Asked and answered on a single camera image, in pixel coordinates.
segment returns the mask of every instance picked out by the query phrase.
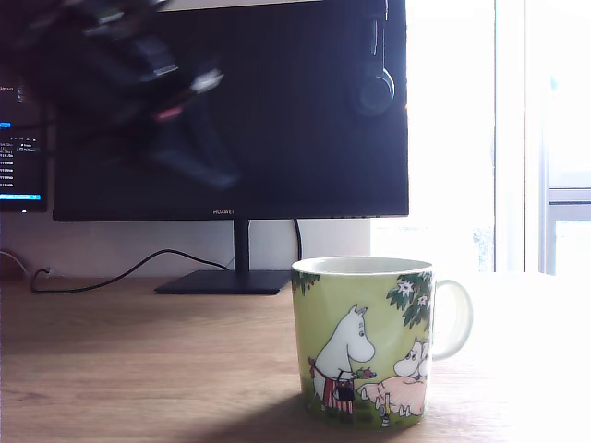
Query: monitor screen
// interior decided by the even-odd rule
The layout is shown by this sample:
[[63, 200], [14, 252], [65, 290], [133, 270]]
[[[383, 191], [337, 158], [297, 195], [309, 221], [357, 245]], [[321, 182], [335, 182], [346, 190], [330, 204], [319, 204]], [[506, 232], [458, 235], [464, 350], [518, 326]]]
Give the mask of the monitor screen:
[[0, 210], [45, 211], [42, 107], [19, 76], [0, 70]]
[[235, 171], [229, 186], [139, 162], [180, 146], [178, 133], [134, 127], [80, 137], [58, 118], [54, 218], [59, 221], [223, 220], [408, 214], [406, 24], [391, 2], [385, 65], [392, 105], [368, 117], [353, 105], [365, 68], [358, 0], [166, 12], [153, 29], [179, 59], [214, 60], [222, 74], [192, 120]]

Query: mug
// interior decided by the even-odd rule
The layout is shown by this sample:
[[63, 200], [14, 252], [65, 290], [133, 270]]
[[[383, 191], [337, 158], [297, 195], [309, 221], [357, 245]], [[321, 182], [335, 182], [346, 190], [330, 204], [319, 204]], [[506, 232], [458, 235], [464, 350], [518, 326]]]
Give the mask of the mug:
[[[450, 342], [433, 353], [434, 296], [442, 286], [456, 295], [457, 315]], [[427, 406], [431, 361], [457, 353], [470, 335], [466, 289], [436, 281], [429, 263], [386, 257], [299, 261], [292, 287], [299, 374], [310, 413], [360, 428], [417, 423]]]

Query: white flower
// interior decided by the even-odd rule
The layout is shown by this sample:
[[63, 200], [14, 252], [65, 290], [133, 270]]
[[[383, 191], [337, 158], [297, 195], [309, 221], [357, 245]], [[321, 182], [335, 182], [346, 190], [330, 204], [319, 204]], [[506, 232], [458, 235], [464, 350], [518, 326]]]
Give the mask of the white flower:
[[404, 280], [402, 283], [398, 283], [398, 293], [401, 293], [404, 297], [408, 297], [414, 292], [413, 283], [410, 281]]

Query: wooden desk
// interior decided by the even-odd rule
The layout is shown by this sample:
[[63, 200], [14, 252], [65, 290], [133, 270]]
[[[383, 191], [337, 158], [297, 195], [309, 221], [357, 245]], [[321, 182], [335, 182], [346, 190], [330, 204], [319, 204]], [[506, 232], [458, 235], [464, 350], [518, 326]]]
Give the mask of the wooden desk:
[[162, 281], [128, 280], [93, 293], [32, 295], [5, 285], [3, 441], [589, 441], [579, 434], [589, 393], [587, 280], [465, 281], [472, 337], [434, 364], [427, 415], [399, 434], [351, 432], [307, 416], [289, 289], [157, 295]]

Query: moomintroll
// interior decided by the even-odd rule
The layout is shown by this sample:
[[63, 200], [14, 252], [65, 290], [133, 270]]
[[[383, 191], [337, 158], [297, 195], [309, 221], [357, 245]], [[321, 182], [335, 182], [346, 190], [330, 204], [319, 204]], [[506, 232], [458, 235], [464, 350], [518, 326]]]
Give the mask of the moomintroll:
[[366, 307], [357, 310], [354, 305], [339, 321], [318, 357], [308, 359], [314, 381], [314, 399], [318, 396], [322, 411], [331, 408], [353, 414], [353, 381], [376, 376], [369, 368], [353, 372], [350, 362], [368, 362], [376, 353], [366, 335], [364, 315], [367, 311]]
[[381, 416], [390, 411], [402, 417], [420, 415], [424, 411], [429, 367], [429, 343], [415, 339], [406, 357], [394, 364], [394, 377], [367, 383], [357, 392], [362, 400], [373, 402]]

